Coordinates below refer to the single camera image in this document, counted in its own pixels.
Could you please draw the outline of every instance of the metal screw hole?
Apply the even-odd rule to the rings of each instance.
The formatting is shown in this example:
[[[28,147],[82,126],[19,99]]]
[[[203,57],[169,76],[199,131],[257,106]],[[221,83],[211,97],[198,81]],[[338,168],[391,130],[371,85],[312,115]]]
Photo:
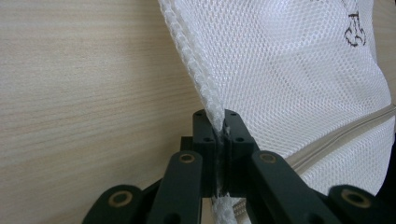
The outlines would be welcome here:
[[[276,162],[276,157],[268,154],[268,153],[262,153],[260,155],[260,159],[262,159],[262,161],[267,162],[267,163],[275,163]]]
[[[360,208],[368,208],[371,206],[370,200],[365,197],[364,195],[350,190],[350,189],[343,189],[341,191],[341,197],[348,203],[353,204]]]
[[[115,193],[113,193],[109,198],[108,198],[108,205],[111,207],[123,207],[127,205],[128,203],[131,202],[133,198],[133,194],[128,191],[128,190],[120,190]]]
[[[192,163],[195,161],[195,157],[191,154],[183,154],[178,159],[183,163]]]

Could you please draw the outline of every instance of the zipper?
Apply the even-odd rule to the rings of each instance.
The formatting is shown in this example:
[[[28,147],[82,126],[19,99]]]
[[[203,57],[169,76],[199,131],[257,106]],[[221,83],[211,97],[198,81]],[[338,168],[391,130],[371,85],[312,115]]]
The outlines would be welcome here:
[[[285,160],[298,175],[301,175],[313,164],[320,161],[340,146],[369,131],[373,127],[384,123],[395,115],[396,106],[389,105],[362,119],[353,121],[340,129],[326,134],[324,137],[319,138],[319,140],[309,144],[287,157]],[[239,200],[239,202],[233,206],[233,213],[235,214],[237,223],[241,223],[243,219],[247,217],[246,199]]]

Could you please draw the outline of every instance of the light wood panel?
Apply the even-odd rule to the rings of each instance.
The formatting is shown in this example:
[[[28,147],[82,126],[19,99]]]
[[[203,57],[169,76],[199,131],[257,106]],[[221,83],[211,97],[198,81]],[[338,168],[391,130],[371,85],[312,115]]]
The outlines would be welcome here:
[[[376,0],[373,26],[378,65],[388,81],[396,104],[396,6],[395,1]]]
[[[395,17],[375,3],[393,96]],[[1,1],[0,223],[79,223],[104,190],[148,186],[201,107],[156,0]]]

